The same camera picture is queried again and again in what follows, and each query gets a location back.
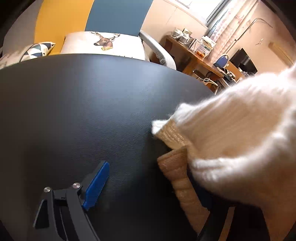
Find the wooden side desk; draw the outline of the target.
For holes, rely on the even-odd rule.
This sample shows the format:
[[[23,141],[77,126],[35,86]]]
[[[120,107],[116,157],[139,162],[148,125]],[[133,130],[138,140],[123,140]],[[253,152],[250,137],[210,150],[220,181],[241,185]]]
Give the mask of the wooden side desk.
[[[189,60],[186,62],[182,73],[191,76],[192,74],[194,74],[194,70],[196,70],[197,67],[201,67],[207,70],[206,76],[207,78],[210,78],[213,82],[219,82],[224,88],[230,86],[229,83],[226,82],[224,79],[224,77],[227,75],[219,71],[219,69],[216,68],[211,62],[209,62],[205,58],[202,58],[195,52],[192,52],[185,45],[181,44],[173,37],[166,35],[165,49],[170,52],[173,47],[177,47],[179,50],[182,51],[182,54],[184,56],[189,57]]]

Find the white knitted sweater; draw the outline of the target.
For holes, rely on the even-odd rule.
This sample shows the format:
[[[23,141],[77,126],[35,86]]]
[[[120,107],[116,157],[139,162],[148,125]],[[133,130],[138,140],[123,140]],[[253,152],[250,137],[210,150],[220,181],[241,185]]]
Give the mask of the white knitted sweater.
[[[182,103],[152,134],[186,147],[195,181],[261,208],[270,238],[295,224],[295,68],[242,80],[196,105]]]

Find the deer print cushion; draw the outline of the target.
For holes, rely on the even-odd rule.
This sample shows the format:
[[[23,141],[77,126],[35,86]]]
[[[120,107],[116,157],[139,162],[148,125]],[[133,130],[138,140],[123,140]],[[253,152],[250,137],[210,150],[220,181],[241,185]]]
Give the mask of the deer print cushion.
[[[74,32],[65,37],[61,54],[102,54],[145,61],[140,37],[93,31]]]

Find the black television monitor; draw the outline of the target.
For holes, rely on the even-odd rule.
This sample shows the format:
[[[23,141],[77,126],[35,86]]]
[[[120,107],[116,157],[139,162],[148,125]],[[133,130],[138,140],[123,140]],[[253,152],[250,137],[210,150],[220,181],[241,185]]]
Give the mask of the black television monitor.
[[[256,74],[258,72],[254,63],[245,52],[243,48],[239,49],[231,58],[230,62],[237,68],[240,68],[243,72]]]

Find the black padded bench seat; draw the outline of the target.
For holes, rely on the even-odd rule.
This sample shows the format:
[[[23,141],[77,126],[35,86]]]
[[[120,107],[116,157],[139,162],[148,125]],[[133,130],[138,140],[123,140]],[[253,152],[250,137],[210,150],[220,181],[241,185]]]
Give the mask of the black padded bench seat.
[[[213,93],[170,68],[92,54],[1,70],[1,240],[26,240],[45,187],[68,188],[101,161],[110,174],[88,215],[101,240],[196,240],[157,165],[152,136],[182,103]]]

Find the blue chair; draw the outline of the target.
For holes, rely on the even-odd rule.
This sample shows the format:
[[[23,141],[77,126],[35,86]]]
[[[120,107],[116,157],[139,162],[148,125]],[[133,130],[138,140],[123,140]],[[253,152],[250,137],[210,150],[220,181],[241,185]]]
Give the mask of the blue chair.
[[[223,54],[217,59],[217,61],[214,63],[214,66],[220,69],[225,68],[228,64],[228,61],[229,56],[227,54]]]

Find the wall air conditioner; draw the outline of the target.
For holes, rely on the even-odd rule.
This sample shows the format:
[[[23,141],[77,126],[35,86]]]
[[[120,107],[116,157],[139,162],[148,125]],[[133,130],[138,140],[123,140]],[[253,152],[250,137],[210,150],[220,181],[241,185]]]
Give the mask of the wall air conditioner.
[[[274,42],[270,42],[268,47],[286,66],[292,67],[294,65],[294,59],[283,48],[281,48],[281,46]]]

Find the geometric triangle pattern cushion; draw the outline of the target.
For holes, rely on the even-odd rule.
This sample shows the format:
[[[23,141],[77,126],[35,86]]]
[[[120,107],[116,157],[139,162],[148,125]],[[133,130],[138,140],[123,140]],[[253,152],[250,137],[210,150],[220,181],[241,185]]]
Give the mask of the geometric triangle pattern cushion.
[[[55,45],[56,43],[54,42],[39,42],[28,45],[20,51],[5,54],[1,57],[0,68],[3,69],[23,61],[47,56],[55,47]]]

